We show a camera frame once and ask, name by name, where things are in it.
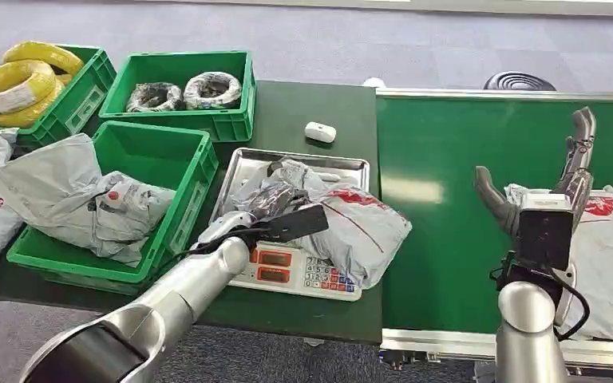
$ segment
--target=green bin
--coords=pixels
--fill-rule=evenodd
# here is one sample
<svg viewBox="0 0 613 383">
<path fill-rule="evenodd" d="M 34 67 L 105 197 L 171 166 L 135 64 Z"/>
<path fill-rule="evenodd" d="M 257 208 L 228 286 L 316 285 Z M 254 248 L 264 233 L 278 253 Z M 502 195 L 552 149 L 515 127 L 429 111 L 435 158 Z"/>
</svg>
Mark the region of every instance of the green bin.
<svg viewBox="0 0 613 383">
<path fill-rule="evenodd" d="M 79 133 L 99 109 L 116 77 L 116 70 L 103 49 L 57 46 L 76 54 L 85 64 L 38 120 L 31 127 L 20 129 L 18 146 L 27 151 Z"/>
<path fill-rule="evenodd" d="M 203 72 L 226 72 L 243 88 L 237 109 L 178 110 L 171 112 L 127 113 L 125 105 L 137 84 L 170 82 L 182 89 L 189 79 Z M 249 52 L 136 53 L 117 75 L 100 109 L 104 120 L 199 129 L 216 142 L 241 142 L 252 138 L 255 114 L 255 75 Z"/>
<path fill-rule="evenodd" d="M 119 171 L 147 184 L 176 191 L 160 225 L 142 247 L 142 260 L 129 267 L 95 256 L 33 227 L 27 227 L 7 254 L 12 263 L 39 271 L 46 280 L 137 294 L 162 259 L 187 246 L 218 166 L 206 132 L 107 121 L 93 136 L 102 174 Z"/>
</svg>

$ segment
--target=white sticker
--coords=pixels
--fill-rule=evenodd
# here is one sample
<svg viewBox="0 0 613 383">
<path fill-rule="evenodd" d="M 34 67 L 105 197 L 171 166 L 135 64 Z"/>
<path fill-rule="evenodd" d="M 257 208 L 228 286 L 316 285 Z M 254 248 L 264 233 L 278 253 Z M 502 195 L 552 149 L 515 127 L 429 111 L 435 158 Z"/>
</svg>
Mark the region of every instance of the white sticker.
<svg viewBox="0 0 613 383">
<path fill-rule="evenodd" d="M 22 83 L 0 93 L 0 114 L 17 112 L 36 103 L 30 87 Z"/>
</svg>

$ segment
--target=table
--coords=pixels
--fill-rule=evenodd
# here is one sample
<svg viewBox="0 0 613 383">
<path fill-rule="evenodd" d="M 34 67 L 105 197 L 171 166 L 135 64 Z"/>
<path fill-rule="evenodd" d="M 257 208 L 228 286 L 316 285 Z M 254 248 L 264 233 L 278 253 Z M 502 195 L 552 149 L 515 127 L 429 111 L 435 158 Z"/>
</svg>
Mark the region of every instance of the table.
<svg viewBox="0 0 613 383">
<path fill-rule="evenodd" d="M 413 224 L 384 277 L 382 347 L 493 358 L 500 314 L 488 273 L 511 245 L 473 189 L 474 167 L 489 167 L 500 190 L 551 188 L 571 114 L 586 105 L 598 124 L 594 188 L 613 186 L 613 95 L 378 91 L 382 200 Z M 613 342 L 561 345 L 570 365 L 613 368 Z"/>
<path fill-rule="evenodd" d="M 370 191 L 378 194 L 373 89 L 273 81 L 258 81 L 257 86 L 253 138 L 242 144 L 215 144 L 220 166 L 190 242 L 208 225 L 231 152 L 238 147 L 363 158 L 370 162 Z M 337 140 L 333 144 L 306 141 L 303 129 L 313 120 L 336 127 Z M 45 282 L 2 256 L 0 300 L 109 311 L 129 302 L 130 297 Z M 382 336 L 382 284 L 365 291 L 356 302 L 228 287 L 199 323 L 378 344 Z"/>
</svg>

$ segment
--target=metal tray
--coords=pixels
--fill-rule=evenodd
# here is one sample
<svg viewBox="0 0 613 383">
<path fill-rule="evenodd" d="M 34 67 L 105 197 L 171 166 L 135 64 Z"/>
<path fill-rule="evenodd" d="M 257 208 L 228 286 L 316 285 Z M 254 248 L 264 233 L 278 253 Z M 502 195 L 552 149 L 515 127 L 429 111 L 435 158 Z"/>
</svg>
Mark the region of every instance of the metal tray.
<svg viewBox="0 0 613 383">
<path fill-rule="evenodd" d="M 281 160 L 286 156 L 302 162 L 319 174 L 336 175 L 342 180 L 351 181 L 366 192 L 369 191 L 370 164 L 366 160 L 238 148 L 231 154 L 227 175 L 224 177 L 222 188 L 217 196 L 210 222 L 225 213 L 223 207 L 227 198 L 241 187 L 244 180 L 250 178 L 262 166 Z M 323 177 L 323 180 L 325 182 L 338 182 L 337 180 L 328 180 L 327 177 Z"/>
</svg>

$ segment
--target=yellow cable coil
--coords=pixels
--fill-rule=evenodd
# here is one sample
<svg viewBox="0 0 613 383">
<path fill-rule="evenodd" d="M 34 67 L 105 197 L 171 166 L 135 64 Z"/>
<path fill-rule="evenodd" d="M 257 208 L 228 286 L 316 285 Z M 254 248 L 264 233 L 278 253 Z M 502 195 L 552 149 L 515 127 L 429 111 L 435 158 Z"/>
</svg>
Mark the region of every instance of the yellow cable coil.
<svg viewBox="0 0 613 383">
<path fill-rule="evenodd" d="M 0 114 L 14 113 L 37 104 L 55 88 L 55 73 L 38 60 L 0 66 Z"/>
<path fill-rule="evenodd" d="M 65 85 L 62 84 L 62 81 L 56 80 L 53 91 L 37 104 L 19 112 L 0 114 L 0 126 L 6 128 L 28 128 L 55 102 L 55 99 L 62 93 L 64 88 Z"/>
<path fill-rule="evenodd" d="M 38 41 L 21 42 L 3 54 L 4 62 L 19 60 L 45 61 L 64 70 L 72 77 L 76 76 L 76 73 L 83 68 L 83 61 L 77 55 L 59 46 Z"/>
<path fill-rule="evenodd" d="M 62 81 L 62 84 L 69 85 L 69 83 L 73 80 L 73 76 L 71 74 L 58 74 L 57 79 Z"/>
</svg>

